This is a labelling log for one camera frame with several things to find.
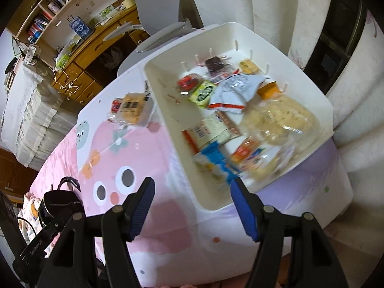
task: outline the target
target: white bedspread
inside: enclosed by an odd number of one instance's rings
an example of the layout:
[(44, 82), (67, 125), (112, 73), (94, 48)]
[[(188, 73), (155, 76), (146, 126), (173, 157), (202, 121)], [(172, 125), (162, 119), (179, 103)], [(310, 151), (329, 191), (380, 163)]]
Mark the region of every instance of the white bedspread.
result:
[(76, 124), (80, 105), (51, 87), (53, 72), (42, 62), (22, 63), (3, 116), (1, 139), (25, 167), (39, 170)]

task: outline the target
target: screw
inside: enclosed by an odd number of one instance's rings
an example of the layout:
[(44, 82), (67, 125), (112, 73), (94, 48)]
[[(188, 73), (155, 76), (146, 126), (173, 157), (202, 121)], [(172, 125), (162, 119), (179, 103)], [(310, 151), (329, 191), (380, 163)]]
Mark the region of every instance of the screw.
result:
[(272, 206), (269, 206), (269, 205), (267, 205), (267, 206), (264, 206), (264, 211), (266, 212), (266, 213), (272, 213), (274, 210), (275, 210), (275, 208), (274, 207), (272, 207)]
[(121, 205), (114, 206), (114, 207), (112, 208), (112, 211), (113, 211), (114, 213), (122, 212), (122, 206), (121, 206)]
[(309, 212), (304, 213), (303, 217), (304, 217), (304, 219), (306, 219), (308, 221), (312, 221), (314, 219), (313, 214), (309, 213)]
[(83, 215), (82, 215), (80, 212), (75, 213), (75, 214), (73, 215), (73, 219), (74, 219), (75, 221), (81, 220), (82, 217), (83, 217)]

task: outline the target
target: pink bedsheet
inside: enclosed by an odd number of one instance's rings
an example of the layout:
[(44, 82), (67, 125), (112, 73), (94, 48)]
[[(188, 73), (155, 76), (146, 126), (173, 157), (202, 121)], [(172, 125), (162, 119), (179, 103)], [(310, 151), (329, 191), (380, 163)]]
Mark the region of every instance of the pink bedsheet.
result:
[(29, 191), (41, 199), (51, 185), (56, 189), (63, 177), (72, 176), (76, 179), (77, 174), (76, 128), (72, 128), (43, 164)]

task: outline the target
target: white storage bin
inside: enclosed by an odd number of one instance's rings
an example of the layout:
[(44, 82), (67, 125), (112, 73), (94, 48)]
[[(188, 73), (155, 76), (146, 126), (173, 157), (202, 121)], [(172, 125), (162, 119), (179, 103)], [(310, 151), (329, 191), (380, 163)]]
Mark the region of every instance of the white storage bin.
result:
[[(276, 80), (280, 88), (286, 86), (285, 93), (316, 115), (323, 128), (321, 135), (304, 152), (295, 156), (284, 170), (264, 183), (254, 183), (249, 186), (250, 191), (257, 191), (266, 184), (271, 183), (278, 176), (287, 173), (333, 135), (333, 108), (324, 94), (316, 87), (306, 74), (298, 68), (289, 58), (266, 40), (238, 23), (227, 23), (212, 28), (202, 34), (194, 36), (182, 43), (159, 54), (148, 61), (144, 70), (170, 136), (179, 155), (180, 161), (188, 176), (196, 201), (202, 208), (217, 210), (232, 203), (229, 187), (217, 190), (220, 183), (206, 172), (201, 172), (193, 162), (193, 155), (182, 131), (196, 124), (213, 110), (201, 109), (191, 102), (175, 104), (170, 102), (166, 95), (168, 88), (188, 73), (204, 74), (206, 67), (196, 66), (196, 56), (203, 62), (215, 55), (226, 55), (230, 59), (225, 62), (237, 65), (241, 60), (251, 58), (263, 72)], [(229, 114), (230, 118), (238, 124), (242, 115)], [(226, 146), (233, 151), (241, 141), (230, 141)]]

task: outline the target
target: black bag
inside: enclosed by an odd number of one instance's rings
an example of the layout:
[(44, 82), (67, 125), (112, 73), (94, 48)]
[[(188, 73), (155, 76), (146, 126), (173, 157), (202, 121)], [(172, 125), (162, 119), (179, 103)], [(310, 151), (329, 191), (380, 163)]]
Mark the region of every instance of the black bag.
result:
[(60, 190), (64, 183), (70, 183), (80, 191), (79, 182), (72, 177), (61, 179), (57, 190), (51, 190), (44, 194), (38, 210), (40, 224), (49, 225), (60, 214), (60, 219), (67, 222), (74, 213), (84, 213), (84, 207), (74, 192)]

